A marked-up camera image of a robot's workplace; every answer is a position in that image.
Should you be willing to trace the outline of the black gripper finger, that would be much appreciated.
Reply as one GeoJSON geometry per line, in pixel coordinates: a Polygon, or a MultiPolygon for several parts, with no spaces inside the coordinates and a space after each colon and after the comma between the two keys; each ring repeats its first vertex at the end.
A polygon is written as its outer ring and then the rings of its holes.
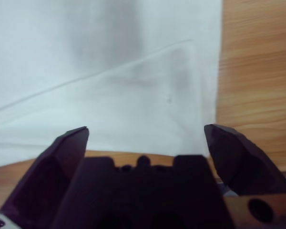
{"type": "Polygon", "coordinates": [[[286,177],[245,135],[216,124],[204,133],[218,176],[237,195],[286,193],[286,177]]]}
{"type": "Polygon", "coordinates": [[[36,158],[0,211],[22,229],[49,229],[84,158],[88,137],[85,126],[57,137],[36,158]]]}

